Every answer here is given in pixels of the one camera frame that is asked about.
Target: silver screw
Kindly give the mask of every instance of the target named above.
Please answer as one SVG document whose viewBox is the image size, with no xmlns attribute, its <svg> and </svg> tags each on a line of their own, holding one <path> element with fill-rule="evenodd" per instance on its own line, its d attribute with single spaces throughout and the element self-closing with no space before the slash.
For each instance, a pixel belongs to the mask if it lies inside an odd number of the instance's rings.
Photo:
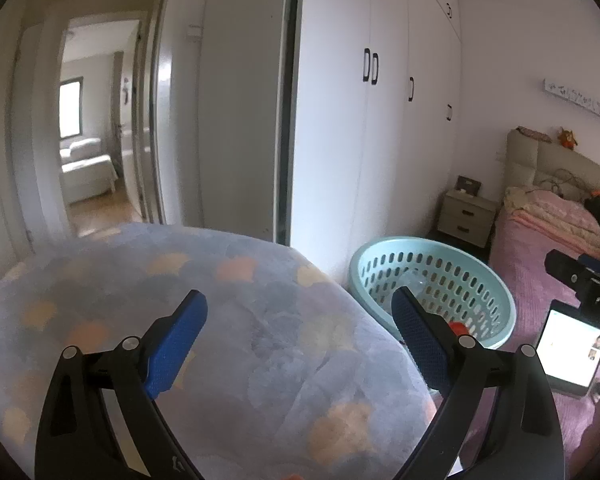
<svg viewBox="0 0 600 480">
<path fill-rule="evenodd" d="M 460 343 L 460 346 L 463 346 L 464 348 L 473 348 L 475 346 L 475 339 L 470 335 L 461 335 L 458 338 L 458 342 Z"/>
<path fill-rule="evenodd" d="M 68 346 L 62 352 L 62 357 L 65 359 L 72 359 L 78 353 L 78 349 L 75 346 Z"/>
<path fill-rule="evenodd" d="M 137 337 L 127 337 L 122 342 L 122 348 L 124 348 L 125 350 L 135 350 L 136 348 L 138 348 L 139 344 L 140 340 Z"/>
<path fill-rule="evenodd" d="M 533 348 L 531 345 L 522 345 L 520 351 L 527 357 L 533 357 L 534 355 L 536 355 L 536 349 Z"/>
</svg>

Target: laundry basket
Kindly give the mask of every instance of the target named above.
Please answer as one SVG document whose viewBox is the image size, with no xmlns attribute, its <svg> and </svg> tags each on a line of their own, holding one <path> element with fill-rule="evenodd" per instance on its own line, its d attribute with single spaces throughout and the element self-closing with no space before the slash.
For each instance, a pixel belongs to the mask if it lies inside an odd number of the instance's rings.
<svg viewBox="0 0 600 480">
<path fill-rule="evenodd" d="M 499 348 L 511 336 L 513 297 L 489 267 L 440 242 L 399 237 L 361 247 L 349 266 L 351 294 L 396 339 L 402 337 L 388 312 L 397 282 L 408 271 L 427 282 L 419 296 L 427 312 L 463 322 L 485 348 Z"/>
</svg>

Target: wardrobe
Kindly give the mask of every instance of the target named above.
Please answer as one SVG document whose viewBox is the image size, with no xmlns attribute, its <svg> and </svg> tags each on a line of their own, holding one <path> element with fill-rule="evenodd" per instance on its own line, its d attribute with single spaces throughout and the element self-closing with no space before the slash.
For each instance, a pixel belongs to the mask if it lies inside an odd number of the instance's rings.
<svg viewBox="0 0 600 480">
<path fill-rule="evenodd" d="M 459 117 L 457 0 L 207 0 L 205 227 L 296 248 L 341 283 L 384 235 L 425 235 Z"/>
</svg>

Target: cabinet handle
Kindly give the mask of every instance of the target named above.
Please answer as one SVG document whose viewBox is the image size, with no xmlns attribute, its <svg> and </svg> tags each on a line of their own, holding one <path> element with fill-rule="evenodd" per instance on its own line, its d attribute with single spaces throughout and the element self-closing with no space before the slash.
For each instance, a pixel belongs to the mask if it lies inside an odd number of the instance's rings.
<svg viewBox="0 0 600 480">
<path fill-rule="evenodd" d="M 371 80 L 371 84 L 376 86 L 378 84 L 378 78 L 380 77 L 380 57 L 374 52 L 374 78 Z"/>
<path fill-rule="evenodd" d="M 365 61 L 364 66 L 362 67 L 362 82 L 366 83 L 369 81 L 369 77 L 371 76 L 371 49 L 365 49 Z"/>
</svg>

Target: beige upholstered headboard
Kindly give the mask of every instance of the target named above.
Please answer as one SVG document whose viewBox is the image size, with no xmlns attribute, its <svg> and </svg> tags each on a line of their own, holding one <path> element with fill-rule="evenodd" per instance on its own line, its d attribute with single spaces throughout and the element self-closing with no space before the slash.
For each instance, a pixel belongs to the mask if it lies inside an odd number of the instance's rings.
<svg viewBox="0 0 600 480">
<path fill-rule="evenodd" d="M 560 144 L 541 142 L 511 130 L 507 139 L 505 188 L 509 186 L 547 187 L 548 179 L 563 182 L 569 173 L 579 178 L 560 184 L 567 200 L 581 200 L 583 192 L 600 189 L 600 166 Z"/>
</svg>

